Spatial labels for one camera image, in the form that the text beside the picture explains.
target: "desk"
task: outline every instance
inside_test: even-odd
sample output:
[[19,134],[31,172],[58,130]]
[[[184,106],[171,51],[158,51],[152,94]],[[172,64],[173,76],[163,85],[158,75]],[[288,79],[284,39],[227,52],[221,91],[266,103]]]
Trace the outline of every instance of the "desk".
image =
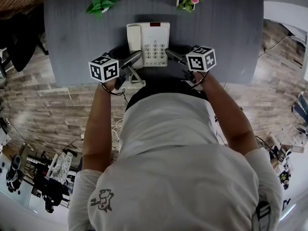
[[47,45],[58,86],[94,82],[88,62],[127,43],[126,24],[151,21],[170,22],[170,44],[215,48],[217,66],[211,73],[218,81],[252,80],[262,40],[263,0],[204,0],[192,13],[177,11],[176,0],[120,0],[101,20],[86,14],[90,3],[45,0]]

